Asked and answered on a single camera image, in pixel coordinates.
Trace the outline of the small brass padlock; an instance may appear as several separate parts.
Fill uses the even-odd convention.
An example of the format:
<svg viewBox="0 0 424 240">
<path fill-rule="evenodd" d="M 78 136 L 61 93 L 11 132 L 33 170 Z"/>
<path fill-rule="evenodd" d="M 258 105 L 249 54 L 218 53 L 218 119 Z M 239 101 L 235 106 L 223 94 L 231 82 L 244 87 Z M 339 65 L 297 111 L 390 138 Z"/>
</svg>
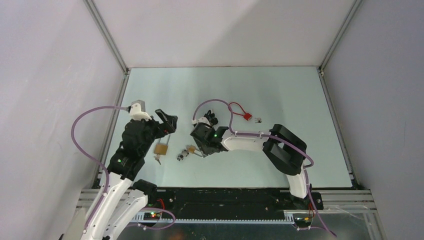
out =
<svg viewBox="0 0 424 240">
<path fill-rule="evenodd" d="M 201 157 L 201 158 L 204 157 L 202 152 L 194 145 L 188 145 L 186 147 L 186 150 L 188 151 L 189 154 L 193 154 L 193 155 L 196 155 L 196 156 Z"/>
</svg>

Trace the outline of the black Kaijing padlock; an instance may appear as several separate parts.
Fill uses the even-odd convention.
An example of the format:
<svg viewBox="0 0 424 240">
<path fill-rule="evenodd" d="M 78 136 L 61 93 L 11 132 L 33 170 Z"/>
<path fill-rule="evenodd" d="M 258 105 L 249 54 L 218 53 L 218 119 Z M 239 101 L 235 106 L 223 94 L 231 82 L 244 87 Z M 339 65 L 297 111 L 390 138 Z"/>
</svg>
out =
<svg viewBox="0 0 424 240">
<path fill-rule="evenodd" d="M 213 127 L 213 126 L 215 126 L 219 123 L 218 118 L 216 117 L 215 113 L 211 109 L 208 110 L 207 113 L 205 113 L 203 117 L 206 118 L 207 124 L 210 125 L 211 127 Z"/>
</svg>

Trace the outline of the small padlock keys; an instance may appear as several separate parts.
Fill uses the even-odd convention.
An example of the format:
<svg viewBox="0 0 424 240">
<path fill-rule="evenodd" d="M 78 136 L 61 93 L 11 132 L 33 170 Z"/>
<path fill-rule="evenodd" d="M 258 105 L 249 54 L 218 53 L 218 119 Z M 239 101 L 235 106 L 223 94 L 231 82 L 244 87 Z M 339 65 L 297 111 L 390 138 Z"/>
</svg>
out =
<svg viewBox="0 0 424 240">
<path fill-rule="evenodd" d="M 178 161 L 182 161 L 182 160 L 184 160 L 184 158 L 186 158 L 188 155 L 189 155 L 190 153 L 186 150 L 186 149 L 184 149 L 184 150 L 182 150 L 181 151 L 181 153 L 179 153 L 178 155 L 177 155 L 177 160 Z"/>
</svg>

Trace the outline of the red cable lock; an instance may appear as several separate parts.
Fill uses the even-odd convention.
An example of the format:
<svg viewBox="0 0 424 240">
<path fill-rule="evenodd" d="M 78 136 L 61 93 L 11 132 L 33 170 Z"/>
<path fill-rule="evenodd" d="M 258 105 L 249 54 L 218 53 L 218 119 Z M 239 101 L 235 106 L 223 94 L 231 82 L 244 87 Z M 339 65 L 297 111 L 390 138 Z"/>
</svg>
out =
<svg viewBox="0 0 424 240">
<path fill-rule="evenodd" d="M 230 111 L 237 116 L 243 117 L 246 121 L 250 121 L 253 115 L 247 112 L 241 104 L 238 102 L 230 102 L 229 104 Z"/>
</svg>

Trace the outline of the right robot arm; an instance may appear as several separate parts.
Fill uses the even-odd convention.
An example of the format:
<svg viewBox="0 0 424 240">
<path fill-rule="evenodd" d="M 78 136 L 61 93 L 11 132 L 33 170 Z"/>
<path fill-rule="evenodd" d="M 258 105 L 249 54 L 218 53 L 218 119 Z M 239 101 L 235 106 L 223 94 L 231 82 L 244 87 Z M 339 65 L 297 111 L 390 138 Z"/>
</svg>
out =
<svg viewBox="0 0 424 240">
<path fill-rule="evenodd" d="M 268 132 L 240 132 L 227 126 L 217 129 L 197 123 L 190 135 L 206 156 L 229 151 L 262 152 L 281 173 L 286 175 L 291 204 L 304 209 L 311 202 L 305 175 L 307 144 L 281 124 L 274 124 Z"/>
</svg>

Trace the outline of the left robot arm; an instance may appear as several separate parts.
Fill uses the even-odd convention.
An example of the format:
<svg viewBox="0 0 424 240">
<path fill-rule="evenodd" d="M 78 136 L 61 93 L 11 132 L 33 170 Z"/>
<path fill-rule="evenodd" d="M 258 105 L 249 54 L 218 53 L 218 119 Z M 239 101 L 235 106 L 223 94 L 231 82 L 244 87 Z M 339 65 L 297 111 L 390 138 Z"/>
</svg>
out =
<svg viewBox="0 0 424 240">
<path fill-rule="evenodd" d="M 154 184 L 142 183 L 141 188 L 132 184 L 154 141 L 177 129 L 178 117 L 161 109 L 155 110 L 161 122 L 149 115 L 140 103 L 112 109 L 127 111 L 130 120 L 109 165 L 99 165 L 104 177 L 85 216 L 82 240 L 115 240 L 141 209 L 156 206 L 158 194 L 153 191 Z"/>
</svg>

